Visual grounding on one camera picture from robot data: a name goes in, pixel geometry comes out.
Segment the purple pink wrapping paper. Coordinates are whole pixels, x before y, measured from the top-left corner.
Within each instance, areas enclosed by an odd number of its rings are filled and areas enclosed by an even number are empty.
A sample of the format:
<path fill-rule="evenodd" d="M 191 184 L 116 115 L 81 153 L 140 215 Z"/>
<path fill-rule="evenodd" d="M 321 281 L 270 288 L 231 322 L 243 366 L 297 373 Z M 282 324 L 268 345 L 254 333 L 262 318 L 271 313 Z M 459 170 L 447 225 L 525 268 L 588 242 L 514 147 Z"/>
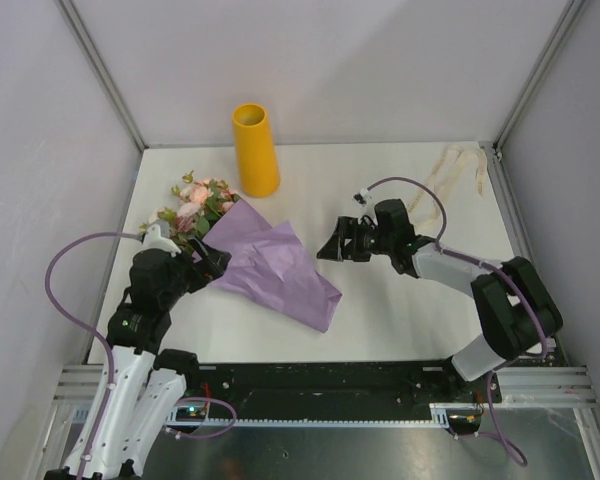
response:
<path fill-rule="evenodd" d="M 231 255 L 213 287 L 327 332 L 342 293 L 316 271 L 288 221 L 272 226 L 247 201 L 239 200 L 204 242 Z"/>

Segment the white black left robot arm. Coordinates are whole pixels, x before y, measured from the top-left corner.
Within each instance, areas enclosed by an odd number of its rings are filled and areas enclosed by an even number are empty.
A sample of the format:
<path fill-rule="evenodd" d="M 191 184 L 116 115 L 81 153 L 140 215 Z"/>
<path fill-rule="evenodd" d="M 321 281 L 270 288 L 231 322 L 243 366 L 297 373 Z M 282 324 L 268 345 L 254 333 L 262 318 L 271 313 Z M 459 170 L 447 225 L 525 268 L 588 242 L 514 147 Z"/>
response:
<path fill-rule="evenodd" d="M 48 479 L 139 479 L 179 400 L 201 387 L 195 354 L 162 349 L 171 311 L 186 294 L 221 278 L 231 259 L 197 238 L 182 249 L 156 230 L 139 236 L 129 285 L 107 332 L 95 332 L 105 365 L 80 436 Z"/>

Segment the pink artificial flower bunch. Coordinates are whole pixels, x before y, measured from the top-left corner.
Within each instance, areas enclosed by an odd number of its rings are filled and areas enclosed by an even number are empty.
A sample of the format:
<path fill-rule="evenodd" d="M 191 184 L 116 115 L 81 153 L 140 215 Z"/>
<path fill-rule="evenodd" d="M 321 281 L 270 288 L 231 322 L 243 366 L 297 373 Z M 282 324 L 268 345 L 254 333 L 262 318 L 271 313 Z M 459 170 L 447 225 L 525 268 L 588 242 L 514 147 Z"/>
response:
<path fill-rule="evenodd" d="M 194 238 L 202 240 L 241 199 L 225 180 L 198 179 L 193 170 L 171 187 L 171 196 L 177 204 L 156 210 L 147 222 L 140 225 L 139 232 L 145 234 L 151 224 L 161 222 L 166 227 L 165 236 L 189 253 L 194 252 L 190 242 Z"/>

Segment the cream ribbon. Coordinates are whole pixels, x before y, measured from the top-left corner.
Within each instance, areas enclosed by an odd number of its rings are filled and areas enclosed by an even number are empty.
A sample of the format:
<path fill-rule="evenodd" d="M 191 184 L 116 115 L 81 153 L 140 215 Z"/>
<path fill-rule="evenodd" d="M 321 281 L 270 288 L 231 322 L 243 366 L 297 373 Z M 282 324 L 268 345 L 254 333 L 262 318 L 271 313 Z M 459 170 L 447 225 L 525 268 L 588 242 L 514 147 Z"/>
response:
<path fill-rule="evenodd" d="M 445 203 L 451 200 L 457 187 L 467 180 L 475 193 L 484 198 L 487 192 L 487 155 L 476 146 L 447 145 L 424 180 L 424 185 Z M 415 214 L 417 233 L 428 233 L 441 219 L 441 208 L 422 189 L 407 203 L 407 213 Z"/>

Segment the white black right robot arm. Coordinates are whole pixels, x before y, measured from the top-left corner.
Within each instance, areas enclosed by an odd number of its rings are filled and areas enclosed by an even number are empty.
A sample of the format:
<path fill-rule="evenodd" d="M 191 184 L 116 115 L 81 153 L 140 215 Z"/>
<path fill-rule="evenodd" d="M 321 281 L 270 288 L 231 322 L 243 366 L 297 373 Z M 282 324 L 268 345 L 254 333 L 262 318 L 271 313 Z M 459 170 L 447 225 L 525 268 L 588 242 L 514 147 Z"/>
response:
<path fill-rule="evenodd" d="M 438 245 L 415 232 L 398 199 L 379 202 L 374 213 L 374 218 L 340 216 L 317 257 L 368 262 L 385 255 L 398 274 L 435 281 L 473 299 L 481 334 L 448 360 L 451 370 L 441 376 L 441 388 L 449 399 L 466 400 L 479 377 L 544 346 L 563 327 L 561 313 L 528 259 L 516 256 L 492 264 Z"/>

